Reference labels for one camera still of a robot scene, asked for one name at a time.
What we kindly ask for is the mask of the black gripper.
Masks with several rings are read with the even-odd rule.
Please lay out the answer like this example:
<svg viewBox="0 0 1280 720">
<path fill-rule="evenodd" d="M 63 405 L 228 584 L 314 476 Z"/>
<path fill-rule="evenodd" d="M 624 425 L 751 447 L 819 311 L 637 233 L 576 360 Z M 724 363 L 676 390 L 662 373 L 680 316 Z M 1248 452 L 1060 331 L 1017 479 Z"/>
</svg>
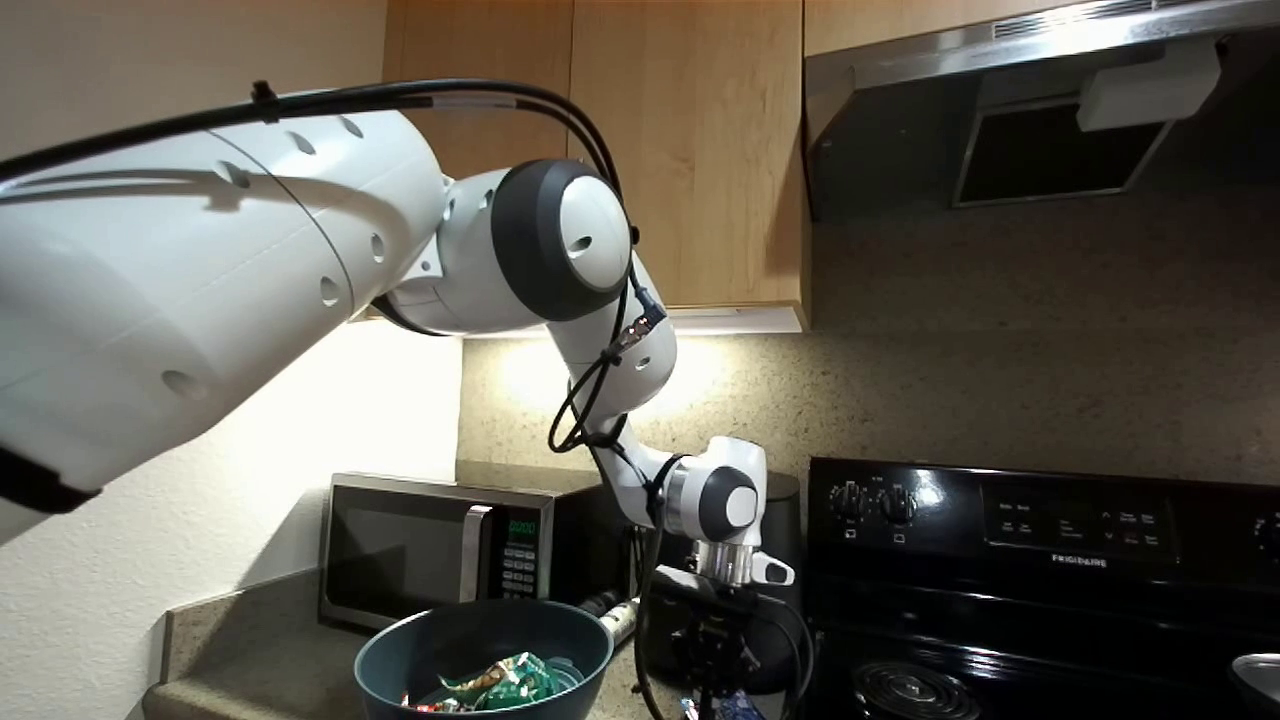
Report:
<svg viewBox="0 0 1280 720">
<path fill-rule="evenodd" d="M 771 592 L 706 592 L 658 563 L 642 600 L 642 673 L 680 692 L 801 694 L 810 677 L 810 630 Z"/>
</svg>

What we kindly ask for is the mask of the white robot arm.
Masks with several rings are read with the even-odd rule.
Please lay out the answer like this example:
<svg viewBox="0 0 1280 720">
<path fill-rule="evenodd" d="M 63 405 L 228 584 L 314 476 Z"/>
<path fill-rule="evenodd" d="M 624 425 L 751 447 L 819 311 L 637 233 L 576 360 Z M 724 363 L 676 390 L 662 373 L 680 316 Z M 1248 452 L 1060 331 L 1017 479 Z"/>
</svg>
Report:
<svg viewBox="0 0 1280 720">
<path fill-rule="evenodd" d="M 676 456 L 628 426 L 676 335 L 621 192 L 571 159 L 453 179 L 394 111 L 141 128 L 4 170 L 4 533 L 205 436 L 365 307 L 412 331 L 548 327 L 595 387 L 576 414 L 621 512 L 695 541 L 695 586 L 792 581 L 761 546 L 755 445 Z"/>
</svg>

